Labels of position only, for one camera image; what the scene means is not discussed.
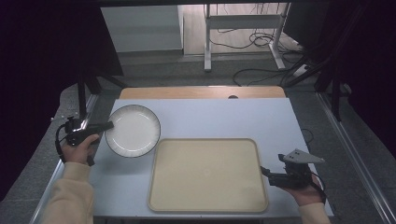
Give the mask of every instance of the sleeve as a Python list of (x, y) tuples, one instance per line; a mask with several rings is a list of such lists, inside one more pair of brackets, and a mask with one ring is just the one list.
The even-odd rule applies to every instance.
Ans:
[(298, 210), (304, 224), (330, 224), (329, 217), (324, 211), (323, 203), (311, 203), (300, 206)]
[(93, 223), (90, 170), (91, 167), (80, 163), (64, 164), (64, 175), (52, 186), (41, 223)]

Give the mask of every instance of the beige tray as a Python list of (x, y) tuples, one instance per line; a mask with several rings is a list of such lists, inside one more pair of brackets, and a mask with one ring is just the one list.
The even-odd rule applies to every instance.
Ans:
[(251, 139), (163, 139), (148, 206), (169, 212), (262, 212), (268, 198)]

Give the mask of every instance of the white plate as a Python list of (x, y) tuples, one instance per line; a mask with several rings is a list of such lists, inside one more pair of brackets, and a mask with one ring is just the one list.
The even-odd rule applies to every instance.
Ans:
[(107, 130), (108, 145), (123, 157), (139, 157), (151, 151), (160, 139), (157, 116), (142, 105), (127, 105), (116, 110), (110, 119), (114, 128)]

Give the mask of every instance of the person's left hand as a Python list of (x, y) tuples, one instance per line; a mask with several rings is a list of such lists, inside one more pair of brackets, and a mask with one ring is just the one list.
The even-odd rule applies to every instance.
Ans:
[(70, 147), (67, 144), (62, 146), (62, 152), (64, 153), (64, 159), (66, 161), (78, 162), (81, 164), (87, 163), (87, 157), (93, 153), (91, 143), (99, 138), (99, 134), (93, 134), (88, 136), (82, 143), (77, 147)]

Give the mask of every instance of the hand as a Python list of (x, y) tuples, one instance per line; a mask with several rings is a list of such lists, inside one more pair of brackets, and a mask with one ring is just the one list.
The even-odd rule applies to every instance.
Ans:
[[(316, 185), (320, 186), (320, 183), (316, 176), (312, 175), (312, 180)], [(303, 206), (311, 203), (322, 203), (319, 192), (316, 189), (314, 189), (312, 186), (308, 186), (304, 189), (283, 189), (283, 190), (291, 194), (291, 196), (294, 197), (294, 200), (297, 202), (299, 206)]]
[(64, 159), (66, 161), (73, 161), (81, 164), (86, 164), (87, 157), (93, 153), (93, 148), (91, 147), (91, 143), (98, 138), (99, 138), (98, 134), (90, 135), (77, 147), (70, 147), (69, 145), (64, 144), (62, 146)]

